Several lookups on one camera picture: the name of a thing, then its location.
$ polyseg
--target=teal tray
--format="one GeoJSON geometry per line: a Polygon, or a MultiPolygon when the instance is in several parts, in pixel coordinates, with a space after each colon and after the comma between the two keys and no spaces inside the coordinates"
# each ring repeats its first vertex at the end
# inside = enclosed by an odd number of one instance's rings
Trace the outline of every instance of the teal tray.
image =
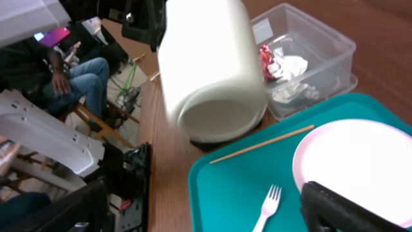
{"type": "Polygon", "coordinates": [[[370,96],[347,93],[320,103],[199,159],[189,174],[193,230],[252,231],[270,185],[277,184],[282,187],[281,203],[265,231],[307,231],[292,175],[294,151],[307,133],[216,164],[209,162],[311,124],[319,127],[339,119],[379,121],[412,135],[411,127],[370,96]]]}

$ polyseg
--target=person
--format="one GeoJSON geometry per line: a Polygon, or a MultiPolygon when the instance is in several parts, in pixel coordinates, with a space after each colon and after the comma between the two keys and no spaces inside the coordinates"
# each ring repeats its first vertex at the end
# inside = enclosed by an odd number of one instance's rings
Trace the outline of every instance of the person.
{"type": "Polygon", "coordinates": [[[108,117],[108,62],[95,58],[67,71],[60,53],[33,37],[0,48],[0,81],[17,89],[36,106],[57,113],[86,96],[88,109],[108,117]]]}
{"type": "Polygon", "coordinates": [[[50,205],[45,193],[29,192],[0,203],[0,230],[50,205]]]}

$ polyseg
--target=clear plastic bin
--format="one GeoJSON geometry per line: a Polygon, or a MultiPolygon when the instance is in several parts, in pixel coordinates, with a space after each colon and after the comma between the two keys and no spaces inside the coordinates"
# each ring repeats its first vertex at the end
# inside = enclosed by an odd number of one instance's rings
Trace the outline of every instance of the clear plastic bin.
{"type": "Polygon", "coordinates": [[[317,19],[283,3],[252,20],[258,49],[269,44],[272,51],[298,55],[308,61],[304,74],[287,82],[269,82],[268,107],[274,117],[283,120],[357,85],[351,74],[356,44],[317,19]],[[291,101],[279,96],[293,93],[291,101]]]}

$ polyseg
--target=plate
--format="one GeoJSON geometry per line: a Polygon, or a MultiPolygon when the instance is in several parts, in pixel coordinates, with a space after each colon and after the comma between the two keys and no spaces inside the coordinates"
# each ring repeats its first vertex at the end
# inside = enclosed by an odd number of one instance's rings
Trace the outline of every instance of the plate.
{"type": "Polygon", "coordinates": [[[316,181],[376,215],[412,226],[412,137],[381,122],[346,119],[310,132],[295,150],[296,186],[316,181]]]}

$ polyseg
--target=fork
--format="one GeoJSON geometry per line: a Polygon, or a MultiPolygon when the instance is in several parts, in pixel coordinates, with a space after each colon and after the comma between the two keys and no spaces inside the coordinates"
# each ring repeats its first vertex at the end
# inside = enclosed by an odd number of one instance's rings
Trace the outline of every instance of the fork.
{"type": "Polygon", "coordinates": [[[282,188],[272,185],[269,189],[268,195],[262,205],[262,212],[259,220],[256,223],[253,232],[262,232],[265,227],[266,221],[269,217],[276,213],[279,201],[281,200],[282,188]]]}

